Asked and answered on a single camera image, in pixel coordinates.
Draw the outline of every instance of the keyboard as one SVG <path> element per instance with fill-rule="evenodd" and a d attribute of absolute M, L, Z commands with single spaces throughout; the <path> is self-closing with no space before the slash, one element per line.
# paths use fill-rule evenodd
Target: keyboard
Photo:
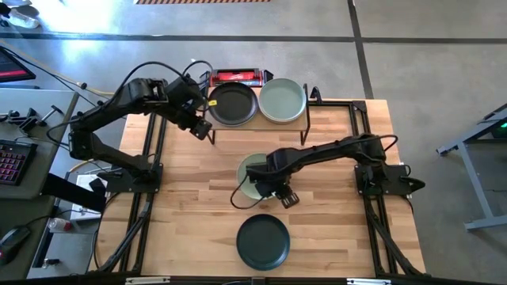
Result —
<path fill-rule="evenodd" d="M 19 185 L 36 149 L 35 143 L 0 139 L 0 184 Z"/>

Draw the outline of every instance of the desk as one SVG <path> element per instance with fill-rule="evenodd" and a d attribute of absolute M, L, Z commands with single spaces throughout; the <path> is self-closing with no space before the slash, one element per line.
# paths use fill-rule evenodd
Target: desk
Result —
<path fill-rule="evenodd" d="M 372 133 L 393 132 L 387 102 L 366 101 Z M 120 149 L 140 154 L 147 116 L 129 116 Z M 328 143 L 351 134 L 349 112 L 344 108 L 311 107 L 308 146 Z M 155 196 L 143 275 L 162 276 L 374 276 L 363 200 L 357 195 L 351 159 L 311 165 L 292 176 L 292 189 L 300 203 L 284 209 L 271 199 L 240 211 L 229 202 L 237 186 L 235 172 L 252 153 L 269 153 L 284 146 L 301 147 L 292 132 L 221 131 L 216 145 L 199 141 L 188 132 L 168 126 L 163 147 L 164 176 Z M 391 143 L 386 139 L 384 146 Z M 387 162 L 399 161 L 398 149 L 387 152 Z M 242 195 L 237 204 L 252 200 Z M 413 265 L 425 271 L 409 204 L 401 197 L 386 196 L 391 233 Z M 121 194 L 105 212 L 97 257 L 102 264 L 124 236 L 132 195 Z M 241 224 L 250 216 L 269 213 L 279 218 L 291 235 L 287 260 L 268 272 L 246 266 L 235 248 Z M 387 268 L 385 248 L 379 243 Z"/>
<path fill-rule="evenodd" d="M 77 100 L 78 96 L 71 91 L 0 89 L 0 101 L 3 108 L 5 108 L 4 111 L 9 111 L 9 109 L 17 110 L 23 116 L 28 111 L 28 108 L 32 107 L 43 116 L 51 110 L 51 105 L 56 105 L 62 109 L 65 112 L 65 116 L 54 114 L 48 119 L 49 127 L 60 124 L 68 119 L 74 110 Z M 46 139 L 45 134 L 49 127 L 37 127 L 30 134 L 38 139 Z M 65 127 L 55 130 L 53 132 L 54 138 L 61 140 L 64 132 Z M 17 126 L 0 123 L 0 137 L 2 139 L 15 139 L 19 136 L 21 136 L 21 133 L 17 130 Z M 2 196 L 4 197 L 4 199 L 0 199 L 0 234 L 2 236 L 14 226 L 23 225 L 34 218 L 49 215 L 55 204 L 54 197 L 38 196 L 37 191 L 40 191 L 44 185 L 45 177 L 51 168 L 58 147 L 48 142 L 31 141 L 30 139 L 23 139 L 22 141 L 37 143 L 39 146 L 21 185 L 17 188 L 0 185 L 0 192 L 2 192 Z M 23 196 L 15 193 L 16 190 L 22 192 L 24 189 L 30 190 L 32 195 Z M 13 198 L 20 199 L 5 199 L 10 194 L 12 194 Z M 0 280 L 26 278 L 46 223 L 47 219 L 41 219 L 29 226 L 32 233 L 23 244 L 16 258 L 9 264 L 0 267 Z"/>

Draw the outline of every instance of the red backlit keyboard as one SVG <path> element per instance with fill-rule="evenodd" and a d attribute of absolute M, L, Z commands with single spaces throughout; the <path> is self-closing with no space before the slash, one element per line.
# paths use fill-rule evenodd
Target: red backlit keyboard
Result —
<path fill-rule="evenodd" d="M 0 139 L 0 184 L 19 185 L 36 149 L 35 143 Z"/>

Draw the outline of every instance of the black plate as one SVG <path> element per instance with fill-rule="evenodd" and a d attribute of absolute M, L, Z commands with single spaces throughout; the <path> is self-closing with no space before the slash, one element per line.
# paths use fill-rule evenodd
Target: black plate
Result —
<path fill-rule="evenodd" d="M 216 105 L 209 109 L 213 118 L 231 127 L 252 119 L 259 105 L 255 92 L 249 86 L 237 82 L 228 82 L 216 87 L 208 99 L 216 100 Z"/>
<path fill-rule="evenodd" d="M 241 225 L 236 247 L 241 259 L 251 268 L 272 270 L 287 258 L 291 239 L 278 218 L 260 214 L 248 218 Z"/>

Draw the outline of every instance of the light green plate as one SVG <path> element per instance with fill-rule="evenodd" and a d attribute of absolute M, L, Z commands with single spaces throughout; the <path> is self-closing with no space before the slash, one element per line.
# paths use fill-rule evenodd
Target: light green plate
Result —
<path fill-rule="evenodd" d="M 236 180 L 238 181 L 238 184 L 240 184 L 241 181 L 243 181 L 243 179 L 245 178 L 246 166 L 250 163 L 259 163 L 259 162 L 266 162 L 265 154 L 252 154 L 241 162 L 241 164 L 238 167 L 238 170 L 236 171 Z M 249 178 L 246 178 L 245 183 L 243 183 L 241 187 L 241 192 L 243 192 L 243 194 L 247 195 L 248 197 L 254 200 L 259 200 L 261 198 L 259 192 L 255 188 L 255 184 L 250 183 Z"/>

